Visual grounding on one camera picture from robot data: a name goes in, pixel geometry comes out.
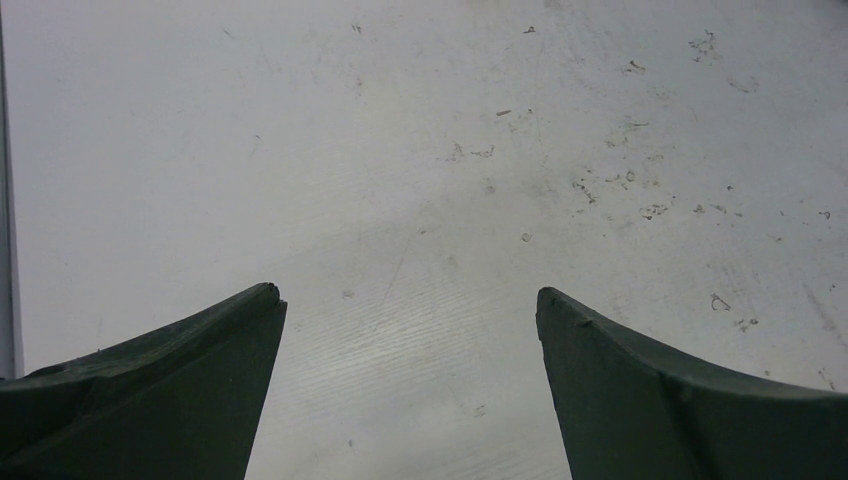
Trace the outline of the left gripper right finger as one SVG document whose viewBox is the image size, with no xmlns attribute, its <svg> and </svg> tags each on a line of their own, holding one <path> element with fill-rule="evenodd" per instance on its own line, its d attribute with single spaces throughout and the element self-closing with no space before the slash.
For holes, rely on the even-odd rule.
<svg viewBox="0 0 848 480">
<path fill-rule="evenodd" d="M 536 325 L 575 479 L 843 479 L 847 397 L 721 367 L 557 289 Z"/>
</svg>

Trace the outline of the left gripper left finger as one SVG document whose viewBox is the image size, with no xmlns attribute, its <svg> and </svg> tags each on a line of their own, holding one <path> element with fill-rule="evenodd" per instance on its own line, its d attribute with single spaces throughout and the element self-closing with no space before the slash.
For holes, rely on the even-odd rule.
<svg viewBox="0 0 848 480">
<path fill-rule="evenodd" d="M 5 479 L 241 479 L 286 303 L 252 286 L 185 319 L 1 384 Z"/>
</svg>

